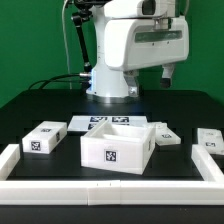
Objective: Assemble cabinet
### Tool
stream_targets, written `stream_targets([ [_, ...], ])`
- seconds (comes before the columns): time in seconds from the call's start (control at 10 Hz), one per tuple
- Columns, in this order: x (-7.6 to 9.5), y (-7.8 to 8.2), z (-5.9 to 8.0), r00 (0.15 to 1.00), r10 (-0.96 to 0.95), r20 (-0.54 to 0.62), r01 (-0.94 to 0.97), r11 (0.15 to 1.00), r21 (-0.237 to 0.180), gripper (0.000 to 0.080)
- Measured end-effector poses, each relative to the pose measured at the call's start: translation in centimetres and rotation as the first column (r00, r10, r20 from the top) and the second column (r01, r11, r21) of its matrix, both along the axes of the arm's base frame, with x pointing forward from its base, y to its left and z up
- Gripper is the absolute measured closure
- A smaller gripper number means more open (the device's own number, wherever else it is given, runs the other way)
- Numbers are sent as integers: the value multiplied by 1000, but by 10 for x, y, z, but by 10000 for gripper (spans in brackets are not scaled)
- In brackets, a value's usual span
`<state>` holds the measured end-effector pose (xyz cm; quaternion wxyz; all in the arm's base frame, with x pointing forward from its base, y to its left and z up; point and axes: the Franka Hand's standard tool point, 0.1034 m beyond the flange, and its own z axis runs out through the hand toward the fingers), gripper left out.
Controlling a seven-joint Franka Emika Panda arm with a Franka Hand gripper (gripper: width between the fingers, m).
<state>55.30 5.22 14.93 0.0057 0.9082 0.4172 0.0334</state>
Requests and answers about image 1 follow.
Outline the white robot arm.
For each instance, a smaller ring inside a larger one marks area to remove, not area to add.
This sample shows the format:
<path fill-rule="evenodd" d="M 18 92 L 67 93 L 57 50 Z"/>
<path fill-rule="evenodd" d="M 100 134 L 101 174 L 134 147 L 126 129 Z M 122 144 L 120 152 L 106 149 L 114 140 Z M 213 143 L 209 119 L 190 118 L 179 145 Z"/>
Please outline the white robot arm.
<path fill-rule="evenodd" d="M 123 103 L 139 96 L 143 68 L 163 68 L 161 86 L 172 83 L 175 64 L 189 53 L 189 31 L 180 0 L 110 0 L 93 9 L 97 63 L 87 96 Z"/>

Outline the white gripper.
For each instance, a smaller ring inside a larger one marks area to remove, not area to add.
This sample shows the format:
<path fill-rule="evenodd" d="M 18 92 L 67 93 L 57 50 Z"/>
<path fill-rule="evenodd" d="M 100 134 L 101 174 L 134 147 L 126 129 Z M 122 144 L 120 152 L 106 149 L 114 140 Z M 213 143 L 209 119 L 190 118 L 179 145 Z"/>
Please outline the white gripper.
<path fill-rule="evenodd" d="M 126 96 L 139 96 L 138 71 L 163 65 L 162 88 L 170 88 L 174 63 L 186 60 L 189 53 L 188 25 L 183 17 L 171 20 L 168 30 L 156 30 L 153 20 L 110 20 L 104 35 L 105 63 L 112 70 L 126 71 Z"/>

